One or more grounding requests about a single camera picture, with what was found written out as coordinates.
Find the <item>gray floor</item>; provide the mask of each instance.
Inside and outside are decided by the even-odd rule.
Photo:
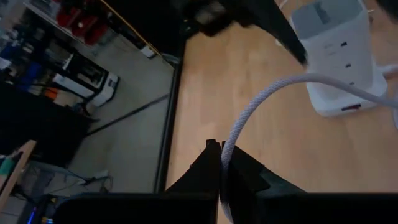
[[[106,124],[148,102],[168,94],[173,68],[160,57],[146,58],[123,39],[104,49],[95,62],[121,78],[112,101],[99,108]],[[91,176],[107,169],[114,177],[113,192],[151,192],[160,152],[168,99],[114,126],[87,137],[70,169]]]

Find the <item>wooden desk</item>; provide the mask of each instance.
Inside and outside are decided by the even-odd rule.
[[[6,186],[5,186],[4,190],[0,194],[0,211],[6,204],[8,196],[11,193],[12,188],[14,188],[15,184],[17,183],[18,177],[21,174],[22,170],[24,169],[25,165],[27,164],[29,156],[32,153],[35,145],[36,145],[36,142],[33,140],[30,140],[19,149],[19,152],[23,152],[23,154],[22,154],[21,158],[19,159],[19,161],[17,162],[10,178],[6,182]],[[0,177],[0,186],[3,185],[5,180],[6,180],[6,178],[3,178],[3,176]]]
[[[367,4],[376,10],[371,30],[378,64],[398,63],[398,26],[373,0]],[[285,14],[294,8],[296,1],[289,1]],[[167,186],[189,168],[206,139],[227,139],[257,92],[303,72],[272,36],[237,24],[214,38],[191,38],[184,62]],[[398,79],[389,80],[394,85]],[[305,85],[294,85],[259,107],[237,145],[309,192],[398,192],[398,130],[390,108],[323,118],[310,104]],[[219,217],[226,223],[223,214]]]

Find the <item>concrete floor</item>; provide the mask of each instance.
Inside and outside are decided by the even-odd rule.
[[[93,115],[98,128],[170,91],[173,68],[160,57],[146,58],[123,38],[94,61],[121,78],[115,97]],[[70,170],[84,176],[109,170],[113,192],[151,192],[160,153],[168,99],[87,137]]]

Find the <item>power cord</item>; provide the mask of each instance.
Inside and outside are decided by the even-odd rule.
[[[340,80],[337,80],[332,77],[327,77],[319,74],[303,74],[298,75],[286,79],[282,79],[279,81],[274,82],[273,84],[269,85],[267,88],[260,91],[243,109],[237,121],[235,121],[233,128],[229,134],[228,140],[225,142],[223,151],[221,153],[221,188],[220,188],[220,200],[223,206],[223,210],[225,215],[228,217],[230,222],[232,223],[232,215],[231,210],[229,209],[229,198],[228,198],[228,185],[227,185],[227,178],[228,178],[228,169],[229,163],[231,162],[232,153],[234,151],[236,140],[238,139],[244,125],[253,114],[253,112],[257,109],[257,107],[264,102],[268,97],[274,94],[276,91],[282,89],[283,87],[287,87],[292,84],[296,83],[322,83],[328,86],[333,86],[337,89],[344,90],[352,95],[358,96],[365,100],[371,101],[373,103],[377,103],[384,106],[389,106],[393,108],[394,114],[394,121],[396,116],[395,114],[398,113],[398,101],[390,100],[387,98],[382,98],[378,96],[374,96],[370,93],[367,93],[359,88],[346,84]]]

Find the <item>usb port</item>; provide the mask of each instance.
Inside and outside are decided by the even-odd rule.
[[[348,110],[358,110],[361,108],[361,104],[353,105],[353,106],[347,106],[345,108],[342,108],[341,111],[348,111]]]

